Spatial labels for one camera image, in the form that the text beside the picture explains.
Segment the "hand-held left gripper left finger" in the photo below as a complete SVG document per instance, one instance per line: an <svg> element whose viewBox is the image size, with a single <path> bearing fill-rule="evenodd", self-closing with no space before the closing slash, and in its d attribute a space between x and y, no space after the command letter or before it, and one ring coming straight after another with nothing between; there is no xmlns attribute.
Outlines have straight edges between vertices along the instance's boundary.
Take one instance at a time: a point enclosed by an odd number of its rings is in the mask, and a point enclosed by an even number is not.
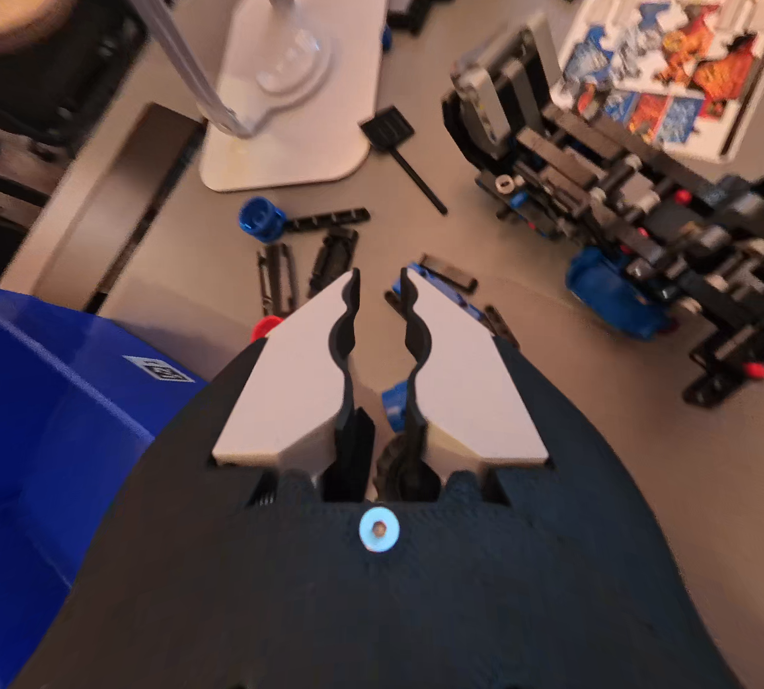
<svg viewBox="0 0 764 689"><path fill-rule="evenodd" d="M212 449L217 465L304 472L325 500L363 500L375 425L355 403L361 274L349 270L261 341L261 352Z"/></svg>

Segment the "blue plastic bin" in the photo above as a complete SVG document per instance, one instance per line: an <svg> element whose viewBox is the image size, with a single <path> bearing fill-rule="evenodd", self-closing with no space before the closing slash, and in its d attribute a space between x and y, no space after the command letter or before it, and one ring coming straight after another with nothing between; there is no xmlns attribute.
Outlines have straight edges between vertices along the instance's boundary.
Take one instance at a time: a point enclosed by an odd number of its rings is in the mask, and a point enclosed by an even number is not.
<svg viewBox="0 0 764 689"><path fill-rule="evenodd" d="M1 291L1 684L56 618L113 499L206 381L114 322Z"/></svg>

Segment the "black plate with rod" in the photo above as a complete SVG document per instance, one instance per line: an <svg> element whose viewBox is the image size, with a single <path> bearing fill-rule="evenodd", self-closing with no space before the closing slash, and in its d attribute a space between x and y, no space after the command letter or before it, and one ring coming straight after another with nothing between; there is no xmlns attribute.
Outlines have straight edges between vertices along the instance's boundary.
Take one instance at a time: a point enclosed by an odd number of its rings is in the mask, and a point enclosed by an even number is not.
<svg viewBox="0 0 764 689"><path fill-rule="evenodd" d="M395 106L389 106L377 111L372 118L359 123L358 126L370 146L378 153L391 156L437 212L441 216L447 216L448 208L445 204L400 154L399 147L414 135L414 129L400 110Z"/></svg>

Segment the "colourful sticker sheet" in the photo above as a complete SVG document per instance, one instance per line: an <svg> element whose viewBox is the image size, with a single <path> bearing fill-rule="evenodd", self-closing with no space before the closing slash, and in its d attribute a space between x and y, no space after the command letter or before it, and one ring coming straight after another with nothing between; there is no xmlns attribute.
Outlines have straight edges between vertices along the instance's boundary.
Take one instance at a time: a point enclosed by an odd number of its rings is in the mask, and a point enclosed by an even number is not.
<svg viewBox="0 0 764 689"><path fill-rule="evenodd" d="M582 0L552 99L674 157L740 150L762 101L763 0Z"/></svg>

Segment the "grey desk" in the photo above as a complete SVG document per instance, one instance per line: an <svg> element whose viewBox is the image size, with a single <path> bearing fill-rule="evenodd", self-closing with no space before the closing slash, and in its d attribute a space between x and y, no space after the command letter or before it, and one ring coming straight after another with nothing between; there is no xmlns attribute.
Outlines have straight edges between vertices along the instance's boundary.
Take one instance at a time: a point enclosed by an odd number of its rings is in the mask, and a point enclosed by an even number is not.
<svg viewBox="0 0 764 689"><path fill-rule="evenodd" d="M217 465L262 340L139 459L12 687L741 687L632 476L506 340L548 461L434 503Z"/></svg>

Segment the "black beam with holes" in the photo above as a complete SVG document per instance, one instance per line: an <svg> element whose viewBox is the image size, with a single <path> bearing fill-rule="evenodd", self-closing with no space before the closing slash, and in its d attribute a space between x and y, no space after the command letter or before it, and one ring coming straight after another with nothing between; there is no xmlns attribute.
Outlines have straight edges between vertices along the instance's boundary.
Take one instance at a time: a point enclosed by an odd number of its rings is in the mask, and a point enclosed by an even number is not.
<svg viewBox="0 0 764 689"><path fill-rule="evenodd" d="M288 234L306 233L337 226L363 224L368 221L370 221L368 209L366 207L356 207L317 215L292 217L284 223L283 231Z"/></svg>

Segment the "blue fender panel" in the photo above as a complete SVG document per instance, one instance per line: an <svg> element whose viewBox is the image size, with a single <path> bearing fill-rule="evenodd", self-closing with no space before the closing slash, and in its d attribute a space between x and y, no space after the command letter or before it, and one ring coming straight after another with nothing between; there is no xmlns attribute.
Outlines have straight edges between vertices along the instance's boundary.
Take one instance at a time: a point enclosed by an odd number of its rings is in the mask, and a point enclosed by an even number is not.
<svg viewBox="0 0 764 689"><path fill-rule="evenodd" d="M565 286L582 304L616 332L650 341L668 331L673 320L666 308L646 298L625 276L625 259L611 260L595 246L577 254L565 275Z"/></svg>

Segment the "white book stand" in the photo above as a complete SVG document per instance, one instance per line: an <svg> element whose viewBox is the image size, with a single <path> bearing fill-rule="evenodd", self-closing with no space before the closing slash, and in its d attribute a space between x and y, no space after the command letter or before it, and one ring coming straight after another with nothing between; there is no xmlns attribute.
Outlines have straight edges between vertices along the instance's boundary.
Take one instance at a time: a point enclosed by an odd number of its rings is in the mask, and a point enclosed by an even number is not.
<svg viewBox="0 0 764 689"><path fill-rule="evenodd" d="M216 84L164 0L129 1L210 124L210 190L335 181L367 157L388 0L239 0Z"/></svg>

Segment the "black angled beam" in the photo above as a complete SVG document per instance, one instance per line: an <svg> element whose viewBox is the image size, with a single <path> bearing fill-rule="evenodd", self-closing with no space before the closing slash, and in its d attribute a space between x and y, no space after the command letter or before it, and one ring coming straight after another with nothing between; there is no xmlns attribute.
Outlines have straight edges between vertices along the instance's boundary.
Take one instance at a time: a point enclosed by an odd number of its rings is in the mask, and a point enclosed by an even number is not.
<svg viewBox="0 0 764 689"><path fill-rule="evenodd" d="M411 36L419 36L425 22L436 4L447 4L453 0L409 0L403 11L389 10L387 12L387 27L391 31L405 32Z"/></svg>

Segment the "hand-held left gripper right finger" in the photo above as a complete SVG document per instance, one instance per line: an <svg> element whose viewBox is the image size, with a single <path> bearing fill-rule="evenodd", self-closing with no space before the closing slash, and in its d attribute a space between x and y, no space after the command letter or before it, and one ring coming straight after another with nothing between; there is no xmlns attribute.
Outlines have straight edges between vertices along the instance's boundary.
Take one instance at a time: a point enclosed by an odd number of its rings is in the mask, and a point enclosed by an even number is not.
<svg viewBox="0 0 764 689"><path fill-rule="evenodd" d="M494 336L413 268L401 271L407 381L406 435L440 480L457 472L543 466L549 452Z"/></svg>

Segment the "blue wheel hub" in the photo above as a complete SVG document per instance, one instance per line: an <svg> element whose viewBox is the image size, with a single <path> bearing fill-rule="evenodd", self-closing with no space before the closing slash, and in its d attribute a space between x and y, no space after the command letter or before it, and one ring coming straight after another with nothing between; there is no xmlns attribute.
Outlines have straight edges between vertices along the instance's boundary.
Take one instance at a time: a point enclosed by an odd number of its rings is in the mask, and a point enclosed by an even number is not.
<svg viewBox="0 0 764 689"><path fill-rule="evenodd" d="M238 225L247 235L262 244L273 244L284 234L288 217L265 197L255 196L243 203L238 213Z"/></svg>

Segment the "toy truck chassis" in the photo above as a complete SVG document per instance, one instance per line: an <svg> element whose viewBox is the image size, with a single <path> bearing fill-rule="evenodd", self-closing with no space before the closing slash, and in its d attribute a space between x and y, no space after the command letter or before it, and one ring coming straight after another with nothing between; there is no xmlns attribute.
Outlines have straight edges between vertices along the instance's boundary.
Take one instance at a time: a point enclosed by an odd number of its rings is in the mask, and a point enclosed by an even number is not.
<svg viewBox="0 0 764 689"><path fill-rule="evenodd" d="M762 381L762 180L710 182L605 115L559 108L544 16L499 29L454 63L444 125L477 183L551 240L625 259L624 276L674 318L713 331L690 353L686 403L715 408Z"/></svg>

